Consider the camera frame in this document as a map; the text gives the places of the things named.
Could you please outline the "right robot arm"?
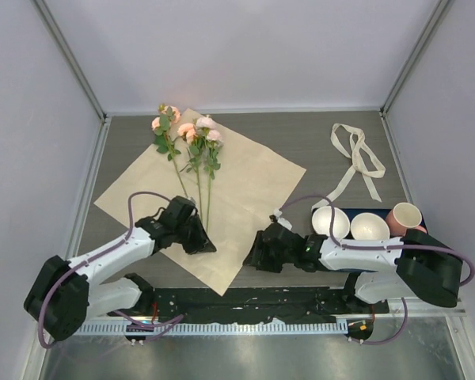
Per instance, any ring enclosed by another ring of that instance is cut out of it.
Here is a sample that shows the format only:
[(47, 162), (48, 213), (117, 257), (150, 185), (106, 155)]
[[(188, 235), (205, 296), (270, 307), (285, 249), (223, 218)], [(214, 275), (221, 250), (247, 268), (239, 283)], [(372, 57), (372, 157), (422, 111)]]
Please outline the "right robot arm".
[(416, 296), (434, 306), (458, 303), (462, 258), (419, 230), (386, 240), (334, 240), (324, 234), (301, 236), (275, 222), (257, 232), (245, 266), (279, 273), (285, 264), (304, 272), (343, 272), (353, 285), (341, 301), (352, 313), (369, 304)]

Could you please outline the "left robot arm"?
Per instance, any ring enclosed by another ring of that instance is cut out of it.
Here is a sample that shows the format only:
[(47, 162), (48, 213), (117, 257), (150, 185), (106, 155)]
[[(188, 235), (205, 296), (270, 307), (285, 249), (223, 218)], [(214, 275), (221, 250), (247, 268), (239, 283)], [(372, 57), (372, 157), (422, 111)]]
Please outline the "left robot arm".
[(72, 335), (104, 314), (142, 316), (154, 309), (154, 289), (140, 275), (108, 278), (129, 265), (178, 244), (188, 255), (214, 253), (196, 205), (182, 196), (170, 199), (155, 215), (129, 219), (127, 232), (89, 253), (64, 260), (49, 258), (25, 302), (37, 322), (42, 348)]

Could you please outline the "peach fake flower with buds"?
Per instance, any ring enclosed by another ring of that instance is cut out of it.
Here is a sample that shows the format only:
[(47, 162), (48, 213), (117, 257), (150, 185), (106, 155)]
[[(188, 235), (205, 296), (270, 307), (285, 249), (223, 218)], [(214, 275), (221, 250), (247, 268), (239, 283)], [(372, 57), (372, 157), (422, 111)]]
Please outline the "peach fake flower with buds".
[(151, 130), (154, 133), (153, 144), (157, 147), (156, 151), (159, 154), (164, 154), (167, 160), (173, 164), (182, 192), (188, 198), (187, 188), (177, 164), (177, 157), (181, 155), (181, 152), (175, 147), (176, 139), (171, 136), (172, 127), (180, 118), (181, 113), (177, 107), (162, 103), (158, 106), (158, 116), (151, 122)]

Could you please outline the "orange beige wrapping paper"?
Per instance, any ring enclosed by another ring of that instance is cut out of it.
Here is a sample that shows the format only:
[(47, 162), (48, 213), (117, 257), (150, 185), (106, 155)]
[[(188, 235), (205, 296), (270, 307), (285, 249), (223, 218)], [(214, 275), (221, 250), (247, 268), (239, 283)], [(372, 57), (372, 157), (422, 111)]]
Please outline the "orange beige wrapping paper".
[(186, 287), (198, 279), (224, 295), (241, 270), (258, 230), (297, 187), (305, 169), (288, 159), (286, 149), (303, 136), (293, 131), (291, 113), (219, 114), (214, 117), (222, 136), (220, 169), (213, 179), (201, 169), (187, 173), (187, 144), (178, 139), (181, 154), (174, 163), (153, 144), (149, 116), (112, 119), (101, 169), (114, 169), (116, 180), (95, 205), (120, 224), (128, 224), (129, 207), (135, 219), (152, 215), (169, 198), (192, 197), (203, 217), (214, 253), (188, 255), (179, 245), (165, 251), (186, 273), (173, 285)]

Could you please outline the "light pink fake flower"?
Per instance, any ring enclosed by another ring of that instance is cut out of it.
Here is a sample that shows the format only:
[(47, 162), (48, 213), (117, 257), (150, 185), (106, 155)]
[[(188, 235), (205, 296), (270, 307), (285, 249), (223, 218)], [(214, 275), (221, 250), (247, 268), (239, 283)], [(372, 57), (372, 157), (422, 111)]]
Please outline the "light pink fake flower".
[(217, 123), (210, 115), (195, 120), (196, 142), (201, 154), (203, 171), (207, 174), (207, 204), (205, 229), (209, 230), (211, 216), (211, 193), (215, 173), (220, 170), (219, 153), (223, 147), (222, 134), (217, 130)]

